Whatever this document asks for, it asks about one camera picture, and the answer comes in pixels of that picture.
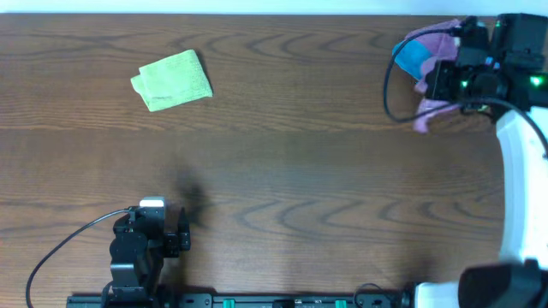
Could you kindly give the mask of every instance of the wood grain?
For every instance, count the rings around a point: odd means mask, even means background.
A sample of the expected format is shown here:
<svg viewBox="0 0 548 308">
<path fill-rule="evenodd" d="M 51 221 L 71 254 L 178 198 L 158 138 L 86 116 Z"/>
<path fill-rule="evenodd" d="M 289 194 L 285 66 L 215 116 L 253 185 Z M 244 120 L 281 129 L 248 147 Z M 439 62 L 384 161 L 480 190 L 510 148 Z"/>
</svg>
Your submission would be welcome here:
<svg viewBox="0 0 548 308">
<path fill-rule="evenodd" d="M 184 204 L 194 246 L 164 280 L 219 292 L 351 292 L 456 279 L 496 260 L 503 169 L 483 118 L 389 122 L 392 46 L 435 17 L 1 15 L 0 307 L 97 216 Z M 140 66 L 195 49 L 214 98 L 149 113 Z M 390 103 L 420 97 L 396 71 Z M 112 221 L 38 273 L 36 307 L 110 280 Z"/>
</svg>

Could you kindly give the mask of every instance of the white wall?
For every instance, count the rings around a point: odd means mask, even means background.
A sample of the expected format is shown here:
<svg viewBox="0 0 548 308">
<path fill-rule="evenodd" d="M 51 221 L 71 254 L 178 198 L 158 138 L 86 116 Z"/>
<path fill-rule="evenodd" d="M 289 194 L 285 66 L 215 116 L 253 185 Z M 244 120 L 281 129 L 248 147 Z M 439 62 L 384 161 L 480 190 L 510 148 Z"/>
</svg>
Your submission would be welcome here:
<svg viewBox="0 0 548 308">
<path fill-rule="evenodd" d="M 548 0 L 0 0 L 0 12 L 548 15 Z"/>
</svg>

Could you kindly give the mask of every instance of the green light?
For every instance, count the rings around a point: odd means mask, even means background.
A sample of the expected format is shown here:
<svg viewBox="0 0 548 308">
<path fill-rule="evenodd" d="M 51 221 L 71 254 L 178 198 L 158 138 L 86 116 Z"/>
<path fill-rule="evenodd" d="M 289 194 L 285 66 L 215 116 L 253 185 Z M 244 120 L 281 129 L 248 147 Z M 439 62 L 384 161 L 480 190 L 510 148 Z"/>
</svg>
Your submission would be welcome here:
<svg viewBox="0 0 548 308">
<path fill-rule="evenodd" d="M 531 83 L 534 86 L 540 86 L 540 84 L 544 81 L 542 77 L 538 77 L 538 76 L 531 76 L 529 80 L 531 80 Z"/>
</svg>

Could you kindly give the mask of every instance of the green cloth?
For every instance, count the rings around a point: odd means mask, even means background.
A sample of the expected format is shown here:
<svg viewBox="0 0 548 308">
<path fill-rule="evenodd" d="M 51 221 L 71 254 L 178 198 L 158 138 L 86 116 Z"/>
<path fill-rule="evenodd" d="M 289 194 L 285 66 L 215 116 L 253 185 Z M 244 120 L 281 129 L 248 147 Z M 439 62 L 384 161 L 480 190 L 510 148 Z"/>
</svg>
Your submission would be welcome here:
<svg viewBox="0 0 548 308">
<path fill-rule="evenodd" d="M 213 96 L 194 50 L 168 56 L 139 68 L 139 72 L 131 84 L 151 112 Z"/>
</svg>

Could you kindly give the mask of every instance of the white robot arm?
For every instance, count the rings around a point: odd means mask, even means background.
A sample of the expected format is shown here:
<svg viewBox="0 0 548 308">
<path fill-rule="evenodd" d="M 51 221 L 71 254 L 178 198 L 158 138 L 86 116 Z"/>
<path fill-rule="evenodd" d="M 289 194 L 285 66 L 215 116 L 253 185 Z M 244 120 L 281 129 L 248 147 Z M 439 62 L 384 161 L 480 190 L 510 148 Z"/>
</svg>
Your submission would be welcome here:
<svg viewBox="0 0 548 308">
<path fill-rule="evenodd" d="M 548 135 L 548 109 L 528 113 Z M 503 263 L 523 264 L 536 259 L 548 270 L 548 160 L 539 137 L 521 116 L 509 111 L 497 122 L 504 161 Z M 422 283 L 415 289 L 416 308 L 459 308 L 458 281 Z"/>
<path fill-rule="evenodd" d="M 489 41 L 487 29 L 468 18 L 447 31 L 461 38 L 457 59 L 438 61 L 426 76 L 427 98 L 491 106 L 505 217 L 500 264 L 467 269 L 460 281 L 418 285 L 417 308 L 548 306 L 548 74 L 540 73 L 547 27 L 544 16 L 500 15 Z"/>
</svg>

